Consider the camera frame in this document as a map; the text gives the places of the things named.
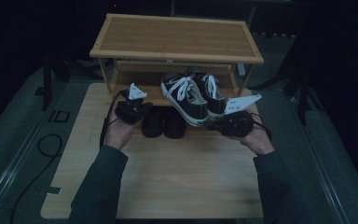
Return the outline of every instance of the dark jacket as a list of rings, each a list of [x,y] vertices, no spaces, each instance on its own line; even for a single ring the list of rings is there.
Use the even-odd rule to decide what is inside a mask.
[[[103,146],[72,201],[69,223],[115,223],[128,157]],[[264,223],[310,223],[301,187],[278,151],[254,158]]]

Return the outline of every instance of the black shoe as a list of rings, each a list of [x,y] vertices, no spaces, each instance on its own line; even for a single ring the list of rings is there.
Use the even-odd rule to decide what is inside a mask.
[[[186,132],[186,122],[173,106],[165,108],[164,134],[168,138],[183,138]]]
[[[199,127],[208,118],[207,102],[190,77],[167,73],[162,76],[161,90],[165,98],[190,125]]]
[[[217,87],[214,76],[205,73],[197,66],[188,67],[187,75],[196,82],[202,98],[208,102],[208,117],[221,118],[225,113],[226,98]]]
[[[142,122],[142,133],[145,137],[155,138],[163,133],[162,107],[153,106]]]

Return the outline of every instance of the dark background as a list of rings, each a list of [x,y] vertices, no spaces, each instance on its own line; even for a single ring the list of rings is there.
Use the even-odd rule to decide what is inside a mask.
[[[196,17],[246,21],[253,8],[253,33],[296,36],[285,63],[308,74],[358,172],[358,1],[175,1],[176,15]],[[172,9],[169,0],[0,1],[0,114],[47,55],[88,60],[107,12],[170,16]]]

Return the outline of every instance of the black cable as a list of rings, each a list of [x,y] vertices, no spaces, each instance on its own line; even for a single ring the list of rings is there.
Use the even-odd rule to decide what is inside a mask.
[[[255,116],[257,116],[257,117],[261,120],[261,123],[259,123],[259,122],[257,122],[257,121],[254,120],[254,124],[257,125],[257,126],[259,126],[259,127],[262,128],[262,129],[264,129],[264,131],[267,133],[267,136],[268,136],[268,138],[269,138],[269,141],[271,141],[271,139],[272,139],[272,132],[271,132],[266,126],[264,126],[264,120],[261,118],[261,116],[258,115],[258,114],[256,114],[256,113],[249,113],[249,114],[255,115]]]
[[[48,137],[57,137],[59,142],[60,142],[60,145],[59,147],[57,148],[57,151],[55,154],[51,155],[51,154],[48,154],[46,152],[44,152],[40,146],[40,144],[42,143],[43,140],[45,140],[46,138]],[[33,183],[36,181],[37,178],[39,178],[48,168],[49,166],[54,162],[54,160],[58,157],[60,157],[62,155],[62,153],[60,153],[61,149],[62,149],[62,139],[60,138],[59,135],[55,134],[55,133],[52,133],[52,134],[48,134],[46,136],[44,136],[43,138],[41,138],[38,143],[37,143],[37,149],[39,150],[39,152],[46,156],[46,157],[50,157],[51,160],[48,162],[48,164],[42,169],[42,171],[39,172],[39,174],[31,181],[31,183],[22,191],[22,193],[20,194],[19,198],[17,199],[17,201],[14,203],[13,205],[13,208],[11,209],[11,214],[10,214],[10,224],[13,224],[14,223],[14,215],[16,213],[16,209],[17,209],[17,206],[19,205],[22,197],[24,196],[24,194],[27,192],[27,190],[33,185]]]
[[[113,106],[115,105],[118,96],[119,96],[119,95],[122,95],[123,92],[124,92],[124,91],[119,91],[118,93],[116,93],[115,97],[114,97],[113,100],[112,100],[112,103],[110,104],[109,111],[108,111],[108,113],[107,113],[108,116],[109,116],[110,113],[112,112]],[[123,117],[123,116],[120,116],[120,117],[114,119],[113,121],[111,121],[108,125],[106,125],[106,129],[107,129],[107,127],[109,127],[113,122],[115,122],[116,120],[120,119],[121,117]]]

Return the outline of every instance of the dark floor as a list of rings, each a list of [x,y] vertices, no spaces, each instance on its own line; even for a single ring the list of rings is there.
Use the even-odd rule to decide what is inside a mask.
[[[265,64],[258,65],[248,86],[254,86],[276,75],[293,38],[255,35]],[[68,83],[53,81],[53,101],[47,111],[41,111],[42,97],[35,96],[42,85],[41,70],[35,72],[7,106],[0,117],[0,223],[9,223],[10,213],[35,176],[48,164],[49,158],[37,150],[37,142],[55,133],[65,145],[76,120],[87,87],[95,80],[72,75]],[[282,94],[286,80],[259,92],[263,99],[257,103],[260,114],[273,132],[273,144],[279,149],[294,175],[303,183],[314,223],[358,223],[358,175],[346,153],[329,117],[309,101],[307,126],[297,116],[297,97]],[[53,111],[69,112],[67,122],[51,122]],[[41,147],[53,153],[58,149],[56,139],[43,141]],[[23,157],[18,172],[6,174],[15,156]],[[26,191],[14,213],[14,223],[65,223],[65,220],[46,220],[40,208],[59,159],[55,160]],[[262,223],[260,218],[245,220],[198,220],[198,223]]]

